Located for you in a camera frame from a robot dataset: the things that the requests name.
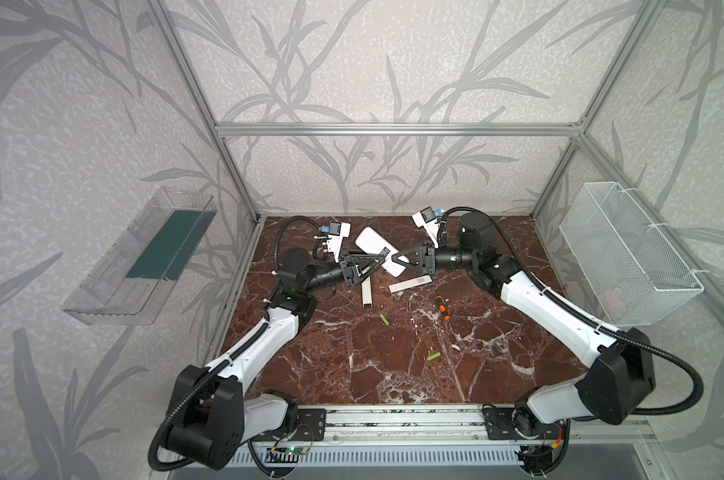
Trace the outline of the red white remote control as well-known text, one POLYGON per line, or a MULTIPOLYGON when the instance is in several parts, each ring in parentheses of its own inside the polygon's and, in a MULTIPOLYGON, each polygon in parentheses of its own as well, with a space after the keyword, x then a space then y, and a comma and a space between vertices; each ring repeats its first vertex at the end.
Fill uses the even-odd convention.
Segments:
POLYGON ((406 270, 404 266, 392 260, 392 256, 399 250, 372 227, 365 227, 355 239, 355 244, 367 254, 386 253, 382 268, 393 277, 399 277, 406 270))

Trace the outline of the orange black small tool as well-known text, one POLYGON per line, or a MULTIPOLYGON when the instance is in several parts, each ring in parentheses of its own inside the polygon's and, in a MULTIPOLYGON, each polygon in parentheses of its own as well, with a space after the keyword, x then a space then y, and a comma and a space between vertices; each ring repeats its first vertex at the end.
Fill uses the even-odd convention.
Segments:
POLYGON ((436 301, 436 305, 437 305, 438 311, 439 311, 442 319, 444 321, 449 321, 451 319, 451 314, 450 314, 450 311, 448 309, 448 305, 447 305, 447 302, 445 301, 445 299, 441 295, 438 295, 435 298, 435 301, 436 301))

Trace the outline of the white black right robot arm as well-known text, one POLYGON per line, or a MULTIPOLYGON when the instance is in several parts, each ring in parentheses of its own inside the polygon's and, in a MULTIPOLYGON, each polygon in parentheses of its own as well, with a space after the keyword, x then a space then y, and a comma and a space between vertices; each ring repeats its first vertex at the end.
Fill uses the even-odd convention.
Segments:
POLYGON ((436 238, 393 254, 394 263, 423 274, 464 270, 481 290, 514 307, 566 346, 587 369, 567 381, 532 390, 519 400, 511 423, 534 439, 560 420, 594 417, 619 425, 654 390, 652 356, 640 348, 646 336, 623 332, 594 318, 544 285, 520 259, 508 235, 492 217, 465 209, 458 242, 447 243, 447 219, 436 238))

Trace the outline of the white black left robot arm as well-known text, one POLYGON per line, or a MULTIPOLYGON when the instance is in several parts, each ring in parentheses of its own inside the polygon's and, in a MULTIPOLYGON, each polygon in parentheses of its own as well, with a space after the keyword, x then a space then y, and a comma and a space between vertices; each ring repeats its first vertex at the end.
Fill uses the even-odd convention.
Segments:
POLYGON ((149 446, 149 466, 168 472, 200 463, 220 470, 253 437, 291 432, 297 422, 292 397, 264 393, 248 400, 246 393, 269 361, 309 323, 318 304, 316 291, 363 283, 389 254, 387 248, 377 254, 350 252, 329 262, 301 248, 290 250, 256 326, 218 358, 203 367, 190 365, 177 377, 166 418, 149 446))

